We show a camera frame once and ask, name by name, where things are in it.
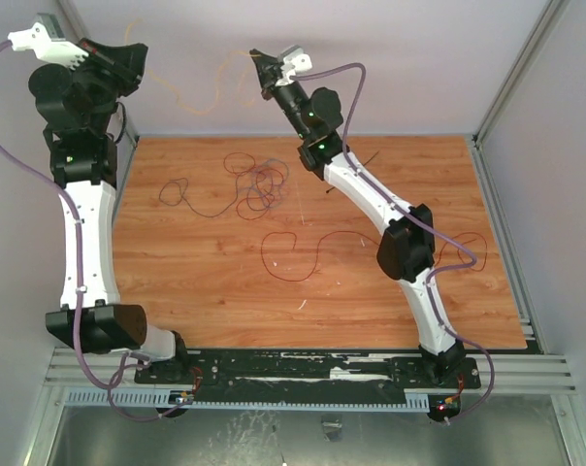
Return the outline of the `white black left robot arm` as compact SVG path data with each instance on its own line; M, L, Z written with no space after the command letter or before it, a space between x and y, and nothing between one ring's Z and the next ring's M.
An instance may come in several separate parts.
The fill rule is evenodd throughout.
M104 46L82 39L35 70L28 88L46 121L52 181L65 225L65 278L60 308L47 331L72 349L131 350L153 361L170 383L184 381L191 360L179 335L148 323L144 308L123 304L114 276L113 210L117 143L108 127L120 98L143 78L147 46Z

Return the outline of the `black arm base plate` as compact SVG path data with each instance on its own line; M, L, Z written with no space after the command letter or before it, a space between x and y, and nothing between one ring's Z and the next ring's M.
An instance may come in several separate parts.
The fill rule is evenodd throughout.
M136 373L137 384L198 385L200 402L389 405L409 389L478 389L473 358L433 372L420 354L361 350L190 349Z

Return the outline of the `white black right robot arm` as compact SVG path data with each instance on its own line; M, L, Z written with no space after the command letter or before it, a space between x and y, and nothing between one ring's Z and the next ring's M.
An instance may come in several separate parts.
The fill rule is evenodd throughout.
M463 343L449 322L435 277L433 214L392 193L357 159L346 141L351 117L338 93L319 87L307 94L302 83L314 78L311 59L300 47L278 56L250 51L261 95L273 99L295 129L305 168L344 194L380 234L376 253L382 272L402 289L418 330L425 380L445 386L465 358Z

